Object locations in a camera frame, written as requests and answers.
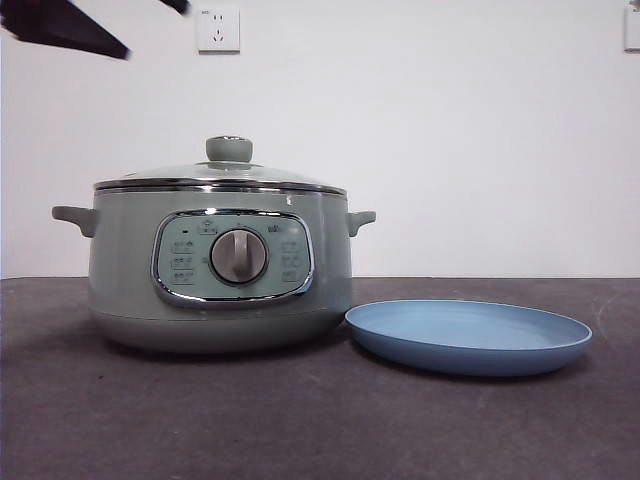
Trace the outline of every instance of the table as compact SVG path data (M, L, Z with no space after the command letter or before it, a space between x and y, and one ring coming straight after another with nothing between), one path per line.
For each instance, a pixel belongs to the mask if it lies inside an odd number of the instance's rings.
M104 340L86 278L2 281L2 478L637 479L640 279L359 278L356 304L511 303L591 326L550 374L422 372L342 324L289 348L152 354Z

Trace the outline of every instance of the lid knob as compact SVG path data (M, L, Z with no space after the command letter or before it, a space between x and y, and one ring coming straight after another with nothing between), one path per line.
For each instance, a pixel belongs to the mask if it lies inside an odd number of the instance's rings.
M232 135L209 138L206 148L212 162L250 162L253 154L251 140Z

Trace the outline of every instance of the lid rim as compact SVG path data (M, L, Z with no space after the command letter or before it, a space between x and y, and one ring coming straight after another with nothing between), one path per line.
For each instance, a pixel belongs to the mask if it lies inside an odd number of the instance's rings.
M185 186L185 187L255 187L255 188L282 188L286 190L304 190L309 192L324 192L338 195L347 195L347 191L331 187L329 185L317 185L299 182L277 182L277 181L258 181L258 180L242 180L242 179L225 179L225 180L203 180L197 178L136 178L136 179L120 179L107 180L98 182L93 185L95 191L108 190L112 188L123 187L169 187L169 186Z

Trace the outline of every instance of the pot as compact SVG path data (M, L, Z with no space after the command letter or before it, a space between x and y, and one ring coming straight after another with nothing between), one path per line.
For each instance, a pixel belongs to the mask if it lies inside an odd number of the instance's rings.
M93 209L52 215L91 238L89 308L109 338L169 352L303 341L351 307L349 237L375 221L347 195L249 163L240 137L206 142L209 161L94 185Z

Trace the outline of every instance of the blue plate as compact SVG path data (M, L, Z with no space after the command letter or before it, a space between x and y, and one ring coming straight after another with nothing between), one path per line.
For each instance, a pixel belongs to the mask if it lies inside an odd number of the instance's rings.
M349 310L354 339L394 362L445 373L549 372L591 341L583 323L533 308L462 300L393 300Z

